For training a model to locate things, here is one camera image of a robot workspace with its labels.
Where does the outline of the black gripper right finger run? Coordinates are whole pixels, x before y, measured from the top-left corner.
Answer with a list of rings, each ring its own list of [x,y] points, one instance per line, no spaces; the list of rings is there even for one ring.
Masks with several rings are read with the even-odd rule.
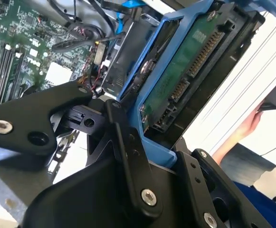
[[[185,194],[199,228],[269,228],[271,225],[237,185],[203,149],[190,151],[179,139],[174,151],[174,170],[182,179]]]

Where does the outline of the person's bare hand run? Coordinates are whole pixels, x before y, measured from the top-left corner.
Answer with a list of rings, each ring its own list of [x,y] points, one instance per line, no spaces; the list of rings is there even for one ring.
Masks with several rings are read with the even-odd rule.
[[[243,138],[250,135],[256,127],[258,126],[262,111],[260,111],[261,105],[264,103],[264,100],[247,116],[247,118],[242,122],[242,124],[235,130],[235,137],[240,141]]]

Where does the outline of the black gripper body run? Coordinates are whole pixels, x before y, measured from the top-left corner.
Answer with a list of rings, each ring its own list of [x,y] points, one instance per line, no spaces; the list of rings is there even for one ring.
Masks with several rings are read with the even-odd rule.
[[[197,228],[184,161],[176,171],[150,164],[138,131],[114,125],[100,158],[42,191],[23,228]]]

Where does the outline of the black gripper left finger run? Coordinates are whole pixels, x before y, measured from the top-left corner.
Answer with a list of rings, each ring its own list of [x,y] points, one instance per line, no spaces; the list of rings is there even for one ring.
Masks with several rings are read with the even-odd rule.
[[[113,139],[109,131],[114,125],[132,128],[121,105],[93,99],[92,92],[76,81],[2,103],[0,165],[28,171],[46,167],[57,150],[57,137],[66,128],[93,137],[93,164]]]

